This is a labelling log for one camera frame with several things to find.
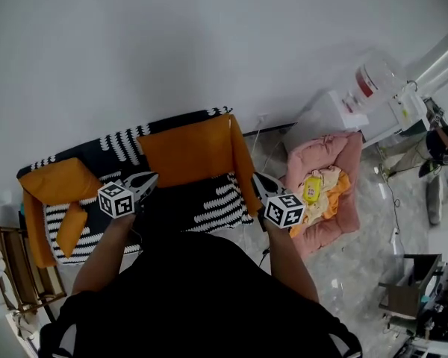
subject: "white wall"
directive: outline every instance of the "white wall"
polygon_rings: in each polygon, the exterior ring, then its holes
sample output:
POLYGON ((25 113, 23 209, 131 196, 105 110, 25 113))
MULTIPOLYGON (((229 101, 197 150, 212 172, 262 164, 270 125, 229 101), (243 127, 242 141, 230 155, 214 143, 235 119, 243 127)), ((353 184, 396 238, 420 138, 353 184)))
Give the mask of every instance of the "white wall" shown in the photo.
POLYGON ((0 208, 56 151, 211 106, 288 123, 368 48, 447 32, 448 0, 0 0, 0 208))

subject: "orange pillow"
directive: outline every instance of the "orange pillow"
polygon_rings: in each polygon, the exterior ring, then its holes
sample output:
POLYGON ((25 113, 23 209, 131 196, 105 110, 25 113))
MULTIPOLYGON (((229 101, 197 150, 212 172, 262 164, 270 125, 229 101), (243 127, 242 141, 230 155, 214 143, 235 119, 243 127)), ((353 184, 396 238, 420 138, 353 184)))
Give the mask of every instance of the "orange pillow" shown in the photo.
POLYGON ((254 217, 257 211, 262 207, 261 201, 257 198, 252 187, 252 176, 255 169, 252 163, 249 149, 246 141, 240 132, 239 124, 233 115, 231 117, 231 142, 232 155, 234 161, 234 172, 236 174, 237 182, 239 183, 240 191, 246 202, 247 211, 249 215, 254 217))
POLYGON ((19 182, 35 198, 51 206, 94 198, 102 187, 78 158, 48 164, 22 176, 19 182))
POLYGON ((46 239, 45 222, 43 221, 43 205, 28 192, 23 191, 23 207, 27 224, 28 240, 34 262, 38 268, 56 266, 50 244, 46 239))
POLYGON ((158 187, 178 186, 234 170, 229 115, 137 138, 158 187))
POLYGON ((88 214, 80 207, 80 204, 71 203, 69 205, 57 234, 57 244, 66 258, 72 255, 87 218, 88 214))

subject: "hand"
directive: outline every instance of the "hand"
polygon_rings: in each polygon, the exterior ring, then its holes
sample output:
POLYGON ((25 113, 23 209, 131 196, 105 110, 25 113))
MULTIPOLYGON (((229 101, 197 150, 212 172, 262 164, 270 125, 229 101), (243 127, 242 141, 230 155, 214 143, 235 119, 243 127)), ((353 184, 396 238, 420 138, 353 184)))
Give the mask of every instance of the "hand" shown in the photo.
POLYGON ((118 219, 111 220, 110 227, 116 227, 119 229, 129 231, 133 226, 135 219, 136 215, 134 213, 130 213, 129 215, 124 215, 118 219))
POLYGON ((289 231, 287 228, 279 228, 277 225, 272 223, 269 219, 264 219, 264 226, 266 228, 266 231, 270 235, 272 234, 286 234, 289 235, 289 231))

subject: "pink pet bed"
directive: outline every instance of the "pink pet bed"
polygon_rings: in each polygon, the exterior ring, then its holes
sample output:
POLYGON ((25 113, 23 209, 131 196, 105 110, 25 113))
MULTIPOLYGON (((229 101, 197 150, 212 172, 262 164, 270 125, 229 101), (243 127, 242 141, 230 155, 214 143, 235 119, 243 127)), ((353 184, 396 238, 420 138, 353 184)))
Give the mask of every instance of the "pink pet bed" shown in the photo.
POLYGON ((309 254, 330 244, 342 233, 351 233, 360 228, 355 207, 355 185, 358 178, 362 137, 360 133, 338 133, 311 140, 289 153, 285 186, 292 192, 304 177, 315 169, 337 166, 349 175, 351 187, 339 197, 337 214, 302 230, 293 242, 303 259, 309 254))

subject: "black and white striped fabric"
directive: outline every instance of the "black and white striped fabric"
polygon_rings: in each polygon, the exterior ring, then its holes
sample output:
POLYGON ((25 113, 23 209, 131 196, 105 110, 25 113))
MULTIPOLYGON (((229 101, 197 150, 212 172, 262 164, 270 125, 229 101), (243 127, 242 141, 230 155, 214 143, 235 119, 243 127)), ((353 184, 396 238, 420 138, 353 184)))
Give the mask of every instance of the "black and white striped fabric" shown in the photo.
MULTIPOLYGON (((72 157, 80 159, 95 176, 100 177, 99 180, 103 184, 120 179, 122 172, 125 174, 129 171, 149 171, 146 156, 136 140, 138 136, 205 121, 228 112, 230 110, 227 107, 200 110, 109 134, 35 162, 21 169, 17 177, 72 157)), ((252 223, 234 173, 183 186, 156 188, 146 200, 141 224, 135 223, 137 229, 211 232, 252 223)), ((99 209, 96 198, 80 201, 80 205, 87 211, 88 219, 70 258, 64 256, 56 242, 57 232, 69 204, 43 206, 47 237, 59 263, 82 264, 86 261, 111 221, 111 218, 99 209)), ((129 241, 125 254, 139 250, 136 242, 129 241)))
MULTIPOLYGON (((121 173, 100 178, 103 183, 119 179, 121 173)), ((49 243, 55 259, 62 264, 81 264, 93 252, 102 238, 111 218, 99 209, 96 198, 80 201, 87 211, 88 220, 81 233, 72 256, 66 258, 56 242, 57 233, 65 217, 69 204, 43 206, 49 243)), ((135 222, 136 231, 162 229, 168 232, 211 232, 222 228, 234 228, 239 224, 251 224, 252 217, 247 212, 240 188, 234 173, 216 178, 201 180, 183 186, 156 188, 146 199, 144 214, 139 223, 135 222), (194 200, 187 200, 189 192, 194 200), (170 198, 182 198, 183 201, 172 203, 170 198)), ((129 241, 125 254, 138 252, 140 246, 129 241)))

